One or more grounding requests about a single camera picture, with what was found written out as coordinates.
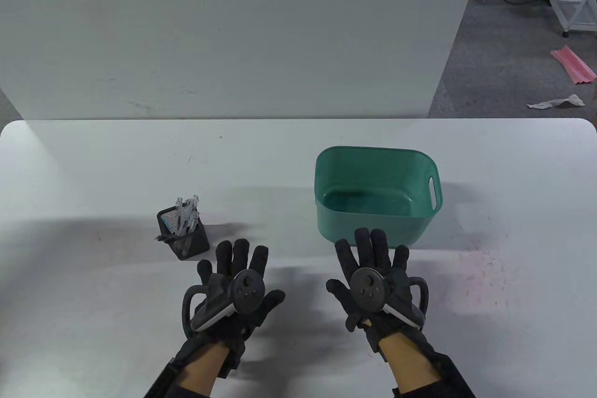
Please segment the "person's right hand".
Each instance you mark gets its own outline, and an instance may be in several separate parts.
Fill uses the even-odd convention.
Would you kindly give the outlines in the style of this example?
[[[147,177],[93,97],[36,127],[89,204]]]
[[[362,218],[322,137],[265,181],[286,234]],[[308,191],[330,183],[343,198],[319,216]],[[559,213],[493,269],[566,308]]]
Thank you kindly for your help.
[[[384,231],[359,228],[354,237],[357,256],[347,240],[335,243],[346,283],[337,279],[326,282],[326,290],[346,313],[346,329],[364,330],[374,352],[380,351],[381,340],[400,333],[425,357],[430,357],[433,347],[422,334],[429,290],[424,279],[406,273],[408,247],[396,247],[394,257],[390,258]]]

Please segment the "person's left hand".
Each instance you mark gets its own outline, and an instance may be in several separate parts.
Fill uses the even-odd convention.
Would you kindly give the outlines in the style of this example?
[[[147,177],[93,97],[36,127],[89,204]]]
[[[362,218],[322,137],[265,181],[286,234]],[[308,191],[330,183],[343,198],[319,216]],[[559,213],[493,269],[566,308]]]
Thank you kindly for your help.
[[[207,344],[224,344],[229,353],[218,377],[236,370],[245,343],[262,326],[267,315],[285,299],[279,289],[266,292],[264,271],[269,249],[250,252],[245,239],[222,241],[216,248],[216,266],[202,260],[197,271],[200,285],[190,287],[183,298],[182,325],[188,339],[196,336]]]

